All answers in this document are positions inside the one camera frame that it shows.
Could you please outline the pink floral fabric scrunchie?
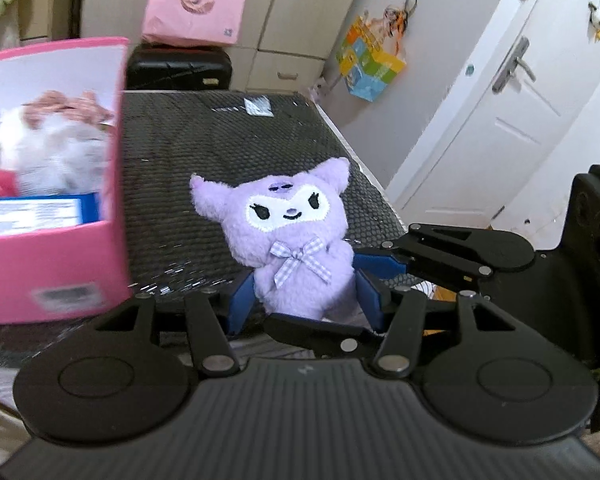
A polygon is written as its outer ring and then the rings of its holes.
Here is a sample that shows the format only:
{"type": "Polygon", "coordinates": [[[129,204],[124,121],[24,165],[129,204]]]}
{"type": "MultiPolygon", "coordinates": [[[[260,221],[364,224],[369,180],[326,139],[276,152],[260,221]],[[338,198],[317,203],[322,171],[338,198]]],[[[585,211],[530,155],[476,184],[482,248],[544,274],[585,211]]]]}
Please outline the pink floral fabric scrunchie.
{"type": "Polygon", "coordinates": [[[74,122],[97,126],[109,122],[114,113],[102,107],[94,91],[84,91],[80,96],[70,98],[57,90],[45,91],[32,102],[23,105],[22,120],[31,129],[39,129],[45,118],[61,114],[74,122]]]}

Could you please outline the pink storage box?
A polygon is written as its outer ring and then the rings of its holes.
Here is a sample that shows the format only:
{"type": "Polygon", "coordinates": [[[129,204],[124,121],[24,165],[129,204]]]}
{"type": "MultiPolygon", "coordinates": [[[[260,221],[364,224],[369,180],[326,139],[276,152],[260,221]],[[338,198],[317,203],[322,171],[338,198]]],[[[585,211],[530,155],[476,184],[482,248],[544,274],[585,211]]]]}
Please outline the pink storage box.
{"type": "Polygon", "coordinates": [[[104,37],[0,52],[0,324],[83,318],[129,297],[127,50],[104,37]]]}

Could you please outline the pink tote bag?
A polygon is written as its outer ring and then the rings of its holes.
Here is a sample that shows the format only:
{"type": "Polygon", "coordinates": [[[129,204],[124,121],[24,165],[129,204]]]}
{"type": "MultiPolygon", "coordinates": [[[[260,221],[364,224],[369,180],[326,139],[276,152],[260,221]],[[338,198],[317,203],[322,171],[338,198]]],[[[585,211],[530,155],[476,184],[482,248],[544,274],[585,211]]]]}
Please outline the pink tote bag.
{"type": "Polygon", "coordinates": [[[142,39],[172,47],[230,47],[246,0],[147,0],[142,39]]]}

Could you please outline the small plush door ornament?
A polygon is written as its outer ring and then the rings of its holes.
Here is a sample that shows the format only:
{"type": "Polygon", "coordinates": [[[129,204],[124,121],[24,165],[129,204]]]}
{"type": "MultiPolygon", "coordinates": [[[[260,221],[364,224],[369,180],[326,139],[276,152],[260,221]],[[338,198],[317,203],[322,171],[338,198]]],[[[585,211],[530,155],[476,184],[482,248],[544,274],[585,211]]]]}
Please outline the small plush door ornament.
{"type": "Polygon", "coordinates": [[[600,41],[600,8],[592,2],[588,4],[588,8],[590,9],[590,24],[594,29],[594,39],[600,41]]]}

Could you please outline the white mesh bath pouf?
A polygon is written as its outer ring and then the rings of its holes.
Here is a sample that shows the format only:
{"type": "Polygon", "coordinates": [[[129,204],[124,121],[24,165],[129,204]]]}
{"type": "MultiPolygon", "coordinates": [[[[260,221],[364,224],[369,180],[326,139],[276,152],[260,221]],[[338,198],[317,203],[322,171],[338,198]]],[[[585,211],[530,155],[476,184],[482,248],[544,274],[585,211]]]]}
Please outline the white mesh bath pouf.
{"type": "Polygon", "coordinates": [[[109,165],[110,132],[52,116],[29,130],[16,154],[16,183],[24,196],[97,193],[109,165]]]}

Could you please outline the colourful paper gift bag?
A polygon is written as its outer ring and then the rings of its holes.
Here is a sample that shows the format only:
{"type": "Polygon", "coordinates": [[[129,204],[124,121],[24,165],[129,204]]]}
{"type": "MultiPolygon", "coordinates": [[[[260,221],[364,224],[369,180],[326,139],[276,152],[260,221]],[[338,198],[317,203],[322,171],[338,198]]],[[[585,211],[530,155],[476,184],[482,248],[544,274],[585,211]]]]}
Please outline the colourful paper gift bag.
{"type": "Polygon", "coordinates": [[[387,6],[380,18],[365,11],[350,25],[336,60],[351,96],[374,102],[404,70],[407,21],[404,9],[387,6]]]}

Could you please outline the white fluffy plush ball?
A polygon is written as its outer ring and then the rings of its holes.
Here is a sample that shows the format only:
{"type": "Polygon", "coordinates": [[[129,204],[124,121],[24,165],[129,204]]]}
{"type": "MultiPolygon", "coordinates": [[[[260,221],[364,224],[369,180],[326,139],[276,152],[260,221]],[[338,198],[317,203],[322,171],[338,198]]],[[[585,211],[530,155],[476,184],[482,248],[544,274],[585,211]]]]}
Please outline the white fluffy plush ball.
{"type": "Polygon", "coordinates": [[[3,110],[0,116],[0,170],[20,171],[23,149],[32,129],[24,119],[24,105],[3,110]]]}

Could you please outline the black suitcase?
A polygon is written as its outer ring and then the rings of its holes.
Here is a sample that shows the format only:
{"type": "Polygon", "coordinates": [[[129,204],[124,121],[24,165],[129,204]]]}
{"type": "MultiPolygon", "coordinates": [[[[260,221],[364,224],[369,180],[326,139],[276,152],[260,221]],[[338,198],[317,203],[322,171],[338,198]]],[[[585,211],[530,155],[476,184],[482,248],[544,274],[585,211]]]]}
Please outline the black suitcase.
{"type": "Polygon", "coordinates": [[[228,90],[233,67],[220,47],[139,44],[126,64],[126,90],[228,90]]]}

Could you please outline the white door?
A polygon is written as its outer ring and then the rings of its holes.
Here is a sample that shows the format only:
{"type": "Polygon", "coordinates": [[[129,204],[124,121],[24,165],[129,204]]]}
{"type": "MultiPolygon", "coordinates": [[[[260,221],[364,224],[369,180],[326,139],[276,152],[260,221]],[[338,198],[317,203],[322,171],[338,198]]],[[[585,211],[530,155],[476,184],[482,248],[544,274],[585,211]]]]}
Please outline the white door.
{"type": "Polygon", "coordinates": [[[499,94],[492,84],[437,155],[401,210],[406,223],[485,228],[498,218],[566,134],[600,83],[600,41],[592,2],[536,0],[518,37],[530,46],[499,94]]]}

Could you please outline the purple Kuromi plush toy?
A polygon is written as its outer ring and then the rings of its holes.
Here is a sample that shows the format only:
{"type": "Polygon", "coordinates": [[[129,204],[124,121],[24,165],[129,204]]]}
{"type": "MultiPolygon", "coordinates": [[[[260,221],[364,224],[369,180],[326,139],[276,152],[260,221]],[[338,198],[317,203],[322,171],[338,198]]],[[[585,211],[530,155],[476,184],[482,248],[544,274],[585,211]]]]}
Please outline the purple Kuromi plush toy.
{"type": "Polygon", "coordinates": [[[335,157],[234,188],[199,174],[189,184],[196,213],[218,222],[234,259],[253,270],[268,314],[343,323],[358,310],[341,199],[349,177],[349,159],[335,157]]]}

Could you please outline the blue wet wipes pack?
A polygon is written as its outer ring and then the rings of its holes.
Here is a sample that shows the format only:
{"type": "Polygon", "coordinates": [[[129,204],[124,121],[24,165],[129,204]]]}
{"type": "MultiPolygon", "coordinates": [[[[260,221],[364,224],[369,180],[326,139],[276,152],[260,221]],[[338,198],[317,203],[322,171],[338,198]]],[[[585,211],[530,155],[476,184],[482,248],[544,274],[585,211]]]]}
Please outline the blue wet wipes pack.
{"type": "Polygon", "coordinates": [[[99,220],[97,193],[0,198],[0,236],[74,228],[99,220]]]}

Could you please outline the beige wardrobe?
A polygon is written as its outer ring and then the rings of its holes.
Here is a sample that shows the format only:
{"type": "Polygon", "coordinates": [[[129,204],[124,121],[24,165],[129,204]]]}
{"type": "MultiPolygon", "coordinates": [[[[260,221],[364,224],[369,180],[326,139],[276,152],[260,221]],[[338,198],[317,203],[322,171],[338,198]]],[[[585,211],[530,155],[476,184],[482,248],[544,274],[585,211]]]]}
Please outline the beige wardrobe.
{"type": "Polygon", "coordinates": [[[321,77],[353,0],[82,0],[85,38],[171,48],[220,47],[230,88],[300,92],[321,77]]]}

